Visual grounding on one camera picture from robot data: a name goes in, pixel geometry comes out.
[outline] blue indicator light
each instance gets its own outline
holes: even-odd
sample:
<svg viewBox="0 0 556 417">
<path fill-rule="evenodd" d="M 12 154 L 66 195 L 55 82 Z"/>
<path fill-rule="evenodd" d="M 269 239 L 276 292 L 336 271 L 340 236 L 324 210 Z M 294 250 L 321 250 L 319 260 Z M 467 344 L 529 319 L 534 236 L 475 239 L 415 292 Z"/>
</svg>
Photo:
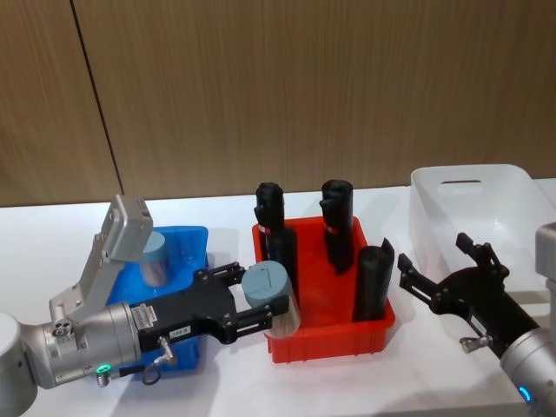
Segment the blue indicator light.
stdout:
<svg viewBox="0 0 556 417">
<path fill-rule="evenodd" d="M 518 391 L 520 391 L 521 396 L 523 397 L 523 399 L 525 400 L 525 402 L 527 404 L 529 404 L 531 402 L 531 394 L 529 393 L 529 391 L 527 390 L 527 388 L 525 387 L 519 387 Z"/>
</svg>

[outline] table surface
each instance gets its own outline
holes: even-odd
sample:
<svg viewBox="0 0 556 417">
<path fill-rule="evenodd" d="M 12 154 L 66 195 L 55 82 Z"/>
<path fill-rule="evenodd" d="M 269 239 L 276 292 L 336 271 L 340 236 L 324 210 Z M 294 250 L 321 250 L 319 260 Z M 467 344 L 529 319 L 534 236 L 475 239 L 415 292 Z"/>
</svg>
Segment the table surface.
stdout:
<svg viewBox="0 0 556 417">
<path fill-rule="evenodd" d="M 556 202 L 556 180 L 538 180 Z M 320 215 L 320 192 L 286 194 L 286 217 Z M 354 214 L 367 241 L 387 237 L 396 254 L 413 258 L 407 233 L 409 188 L 354 192 Z M 147 202 L 156 226 L 204 225 L 213 265 L 255 262 L 253 195 Z M 26 323 L 50 318 L 48 301 L 81 276 L 108 203 L 0 209 L 0 308 Z M 516 415 L 526 407 L 489 349 L 463 354 L 458 340 L 474 336 L 453 316 L 439 317 L 399 288 L 394 269 L 388 296 L 397 316 L 378 354 L 275 365 L 262 334 L 222 346 L 203 338 L 193 372 L 153 387 L 137 378 L 96 387 L 94 377 L 39 390 L 25 416 L 354 416 Z M 246 307 L 235 288 L 238 308 Z"/>
</svg>

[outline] wood grain wall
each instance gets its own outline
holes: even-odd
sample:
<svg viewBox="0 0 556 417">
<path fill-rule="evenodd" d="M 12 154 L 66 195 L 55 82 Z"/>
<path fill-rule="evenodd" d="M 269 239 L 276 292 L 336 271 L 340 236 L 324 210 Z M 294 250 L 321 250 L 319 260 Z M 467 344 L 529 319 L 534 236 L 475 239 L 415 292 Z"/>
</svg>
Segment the wood grain wall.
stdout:
<svg viewBox="0 0 556 417">
<path fill-rule="evenodd" d="M 556 175 L 553 0 L 76 0 L 126 193 Z"/>
<path fill-rule="evenodd" d="M 0 1 L 0 205 L 119 190 L 70 2 Z"/>
</svg>

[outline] black cylinder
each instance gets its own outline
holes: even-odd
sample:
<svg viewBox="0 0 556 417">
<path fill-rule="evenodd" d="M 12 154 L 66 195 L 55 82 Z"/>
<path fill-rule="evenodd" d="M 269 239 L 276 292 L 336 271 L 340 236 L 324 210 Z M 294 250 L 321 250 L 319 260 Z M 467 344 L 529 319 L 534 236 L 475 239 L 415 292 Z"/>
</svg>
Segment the black cylinder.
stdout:
<svg viewBox="0 0 556 417">
<path fill-rule="evenodd" d="M 255 217 L 259 223 L 262 260 L 268 260 L 268 236 L 284 228 L 284 192 L 274 182 L 262 182 L 256 190 Z"/>
<path fill-rule="evenodd" d="M 354 263 L 354 187 L 343 180 L 325 182 L 320 205 L 328 261 L 342 274 Z"/>
<path fill-rule="evenodd" d="M 299 305 L 299 281 L 297 278 L 297 234 L 291 228 L 281 228 L 271 233 L 267 240 L 268 258 L 279 262 L 292 282 L 295 298 Z"/>
<path fill-rule="evenodd" d="M 382 246 L 366 246 L 357 258 L 354 321 L 384 317 L 388 286 L 394 265 L 394 248 L 387 239 Z"/>
<path fill-rule="evenodd" d="M 271 233 L 284 227 L 284 192 L 274 182 L 263 182 L 256 191 L 255 216 L 260 226 Z"/>
</svg>

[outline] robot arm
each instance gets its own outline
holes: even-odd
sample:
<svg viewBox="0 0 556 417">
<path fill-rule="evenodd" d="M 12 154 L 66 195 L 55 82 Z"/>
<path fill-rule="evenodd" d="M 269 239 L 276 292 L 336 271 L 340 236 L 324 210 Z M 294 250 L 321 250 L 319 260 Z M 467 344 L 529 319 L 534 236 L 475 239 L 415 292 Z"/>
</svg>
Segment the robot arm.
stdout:
<svg viewBox="0 0 556 417">
<path fill-rule="evenodd" d="M 50 300 L 52 321 L 23 325 L 0 314 L 0 415 L 24 413 L 37 386 L 53 388 L 90 374 L 105 387 L 110 378 L 143 372 L 143 382 L 152 385 L 160 379 L 159 366 L 176 361 L 171 344 L 199 334 L 233 343 L 271 328 L 273 317 L 288 312 L 283 295 L 238 313 L 229 290 L 245 273 L 237 262 L 197 271 L 193 284 L 177 293 L 106 307 L 119 272 L 127 261 L 140 259 L 152 228 L 143 200 L 118 195 L 80 281 Z M 157 349 L 161 355 L 147 368 L 120 367 Z"/>
<path fill-rule="evenodd" d="M 537 232 L 537 271 L 551 279 L 556 279 L 555 231 L 556 223 Z M 474 245 L 460 233 L 456 246 L 477 266 L 456 271 L 436 284 L 401 254 L 400 286 L 428 304 L 433 313 L 455 314 L 467 321 L 477 337 L 460 339 L 464 352 L 489 347 L 529 404 L 531 415 L 556 416 L 556 354 L 550 331 L 539 328 L 506 293 L 503 281 L 509 271 L 488 243 Z M 547 285 L 552 291 L 552 281 Z"/>
</svg>

